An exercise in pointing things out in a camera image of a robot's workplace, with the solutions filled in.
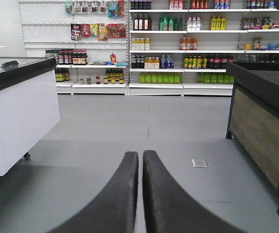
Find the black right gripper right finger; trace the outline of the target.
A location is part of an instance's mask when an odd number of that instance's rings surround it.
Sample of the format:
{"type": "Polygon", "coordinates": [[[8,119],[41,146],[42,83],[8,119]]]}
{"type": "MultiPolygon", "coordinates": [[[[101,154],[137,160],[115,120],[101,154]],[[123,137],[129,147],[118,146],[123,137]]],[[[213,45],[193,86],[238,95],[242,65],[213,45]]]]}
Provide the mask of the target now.
{"type": "Polygon", "coordinates": [[[154,150],[143,152],[143,201],[148,233],[240,233],[176,182],[154,150]]]}

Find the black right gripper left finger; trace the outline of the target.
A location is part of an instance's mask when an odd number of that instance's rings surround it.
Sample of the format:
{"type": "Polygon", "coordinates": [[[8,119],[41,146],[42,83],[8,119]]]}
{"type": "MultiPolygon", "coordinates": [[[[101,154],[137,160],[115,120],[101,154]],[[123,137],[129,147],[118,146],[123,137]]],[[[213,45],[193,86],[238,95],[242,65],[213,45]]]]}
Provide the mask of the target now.
{"type": "Polygon", "coordinates": [[[138,197],[138,153],[128,151],[95,198],[51,233],[132,233],[138,197]]]}

